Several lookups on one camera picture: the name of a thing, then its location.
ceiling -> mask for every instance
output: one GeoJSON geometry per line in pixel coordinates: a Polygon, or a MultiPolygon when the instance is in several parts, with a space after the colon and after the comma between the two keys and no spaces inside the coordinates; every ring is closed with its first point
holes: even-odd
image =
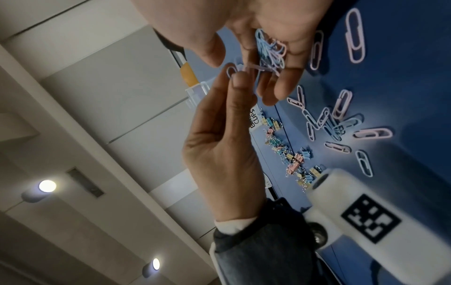
{"type": "Polygon", "coordinates": [[[34,3],[0,0],[0,113],[40,133],[0,148],[0,211],[109,282],[209,283],[214,223],[181,159],[194,111],[171,54],[129,0],[34,3]],[[57,191],[21,203],[44,178],[57,191]],[[159,275],[144,280],[155,257],[159,275]]]}

hand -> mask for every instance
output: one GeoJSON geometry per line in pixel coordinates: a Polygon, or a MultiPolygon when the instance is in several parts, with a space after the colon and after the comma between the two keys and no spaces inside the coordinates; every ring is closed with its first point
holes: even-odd
{"type": "Polygon", "coordinates": [[[251,76],[229,80],[226,65],[197,107],[183,158],[215,219],[258,216],[265,203],[263,171],[250,141],[249,111],[257,102],[251,76]]]}
{"type": "Polygon", "coordinates": [[[227,26],[241,44],[244,63],[258,64],[255,29],[287,43],[280,77],[265,72],[257,94],[272,106],[295,89],[311,52],[313,37],[332,0],[132,0],[150,24],[170,41],[192,49],[211,66],[226,50],[216,34],[227,26]]]}

fingernail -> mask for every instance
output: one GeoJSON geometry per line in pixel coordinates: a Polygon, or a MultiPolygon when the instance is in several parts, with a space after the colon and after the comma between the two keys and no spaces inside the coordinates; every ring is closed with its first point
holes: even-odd
{"type": "Polygon", "coordinates": [[[249,88],[249,74],[244,71],[237,72],[232,76],[232,83],[234,88],[247,89],[249,88]]]}

sleeve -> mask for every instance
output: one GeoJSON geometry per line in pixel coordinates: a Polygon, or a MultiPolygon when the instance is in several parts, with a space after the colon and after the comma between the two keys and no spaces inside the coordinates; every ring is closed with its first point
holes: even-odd
{"type": "Polygon", "coordinates": [[[301,213],[268,200],[249,226],[214,233],[211,255],[223,285],[319,285],[315,242],[301,213]]]}

black wheel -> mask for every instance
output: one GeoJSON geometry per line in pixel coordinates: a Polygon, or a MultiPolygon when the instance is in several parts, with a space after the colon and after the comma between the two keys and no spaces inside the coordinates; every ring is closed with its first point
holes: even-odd
{"type": "Polygon", "coordinates": [[[326,229],[320,225],[319,223],[308,223],[310,226],[311,232],[313,232],[313,236],[315,237],[315,249],[318,249],[324,246],[327,243],[327,231],[326,229]]]}

